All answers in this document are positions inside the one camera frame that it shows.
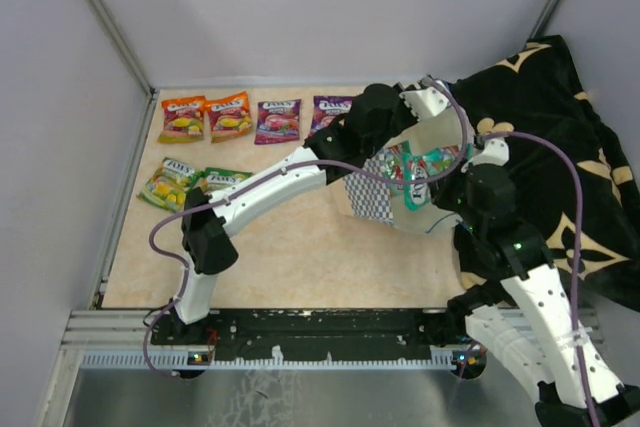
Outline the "mint candy bag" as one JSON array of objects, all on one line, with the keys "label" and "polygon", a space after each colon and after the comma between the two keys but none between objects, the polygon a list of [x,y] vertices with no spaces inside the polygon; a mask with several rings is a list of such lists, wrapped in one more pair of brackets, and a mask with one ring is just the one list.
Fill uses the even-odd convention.
[{"label": "mint candy bag", "polygon": [[458,157],[460,148],[456,145],[435,148],[424,154],[403,154],[403,174],[405,180],[420,180],[420,183],[404,186],[404,202],[410,211],[417,211],[431,203],[428,177],[441,173],[451,166]]},{"label": "mint candy bag", "polygon": [[383,148],[380,152],[383,175],[394,181],[403,180],[404,155],[410,152],[410,143],[408,141]]}]

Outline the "purple candy bag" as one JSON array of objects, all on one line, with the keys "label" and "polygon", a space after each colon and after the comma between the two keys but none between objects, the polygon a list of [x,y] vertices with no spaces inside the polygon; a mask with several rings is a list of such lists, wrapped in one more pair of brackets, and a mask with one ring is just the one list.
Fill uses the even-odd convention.
[{"label": "purple candy bag", "polygon": [[301,103],[301,99],[259,102],[254,144],[298,141]]},{"label": "purple candy bag", "polygon": [[348,113],[352,105],[352,96],[315,95],[313,114],[308,137],[327,127],[335,117]]}]

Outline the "blue checkered paper bag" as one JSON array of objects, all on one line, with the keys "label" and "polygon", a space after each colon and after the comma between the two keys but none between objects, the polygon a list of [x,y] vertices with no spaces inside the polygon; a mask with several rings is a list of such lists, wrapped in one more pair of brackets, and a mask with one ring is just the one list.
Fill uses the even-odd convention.
[{"label": "blue checkered paper bag", "polygon": [[[473,128],[465,117],[459,118],[453,109],[448,109],[432,120],[409,128],[385,147],[408,141],[412,154],[424,154],[456,145],[460,148],[459,155],[467,157],[472,146],[462,143],[463,135],[472,141]],[[365,162],[363,170],[367,175],[351,173],[331,186],[339,212],[417,234],[434,234],[455,227],[460,217],[436,207],[432,200],[417,211],[406,207],[404,186],[420,180],[386,178],[382,172],[381,150]]]}]

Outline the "orange candy bag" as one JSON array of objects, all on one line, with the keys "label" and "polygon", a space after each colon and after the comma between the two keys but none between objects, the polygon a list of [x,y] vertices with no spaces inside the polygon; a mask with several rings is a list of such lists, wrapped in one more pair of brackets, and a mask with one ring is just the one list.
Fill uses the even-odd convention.
[{"label": "orange candy bag", "polygon": [[207,100],[211,142],[219,143],[248,135],[253,127],[249,96],[246,91],[230,96]]},{"label": "orange candy bag", "polygon": [[160,143],[191,143],[204,139],[205,96],[166,99],[161,102],[163,128]]}]

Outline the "green candy bag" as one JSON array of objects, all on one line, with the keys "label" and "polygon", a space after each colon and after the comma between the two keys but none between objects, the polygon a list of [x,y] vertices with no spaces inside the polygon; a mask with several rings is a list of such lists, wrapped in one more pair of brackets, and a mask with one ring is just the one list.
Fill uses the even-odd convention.
[{"label": "green candy bag", "polygon": [[176,213],[185,203],[201,170],[189,163],[165,157],[153,175],[144,183],[137,198],[163,210]]},{"label": "green candy bag", "polygon": [[252,172],[223,169],[219,167],[207,167],[201,174],[198,186],[204,193],[234,186],[253,175]]}]

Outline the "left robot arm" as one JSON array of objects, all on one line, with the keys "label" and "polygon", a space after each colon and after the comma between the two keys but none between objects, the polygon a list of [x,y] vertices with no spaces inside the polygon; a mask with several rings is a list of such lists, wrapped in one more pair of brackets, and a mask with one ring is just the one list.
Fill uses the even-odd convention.
[{"label": "left robot arm", "polygon": [[279,163],[214,196],[192,190],[182,212],[183,252],[177,257],[183,280],[165,309],[174,334],[189,344],[206,336],[217,277],[239,258],[235,235],[275,207],[362,168],[390,139],[433,115],[422,92],[372,84],[353,98],[348,112]]}]

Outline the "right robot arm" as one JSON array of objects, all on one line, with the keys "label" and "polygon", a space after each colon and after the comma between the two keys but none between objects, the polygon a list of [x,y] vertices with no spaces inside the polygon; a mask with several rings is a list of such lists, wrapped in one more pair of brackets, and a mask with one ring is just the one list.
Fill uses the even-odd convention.
[{"label": "right robot arm", "polygon": [[526,390],[543,426],[615,426],[639,411],[639,389],[609,368],[577,319],[539,231],[516,211],[506,170],[471,166],[436,182],[434,204],[461,217],[481,266],[529,322],[516,330],[487,283],[447,304],[448,334],[486,347]]}]

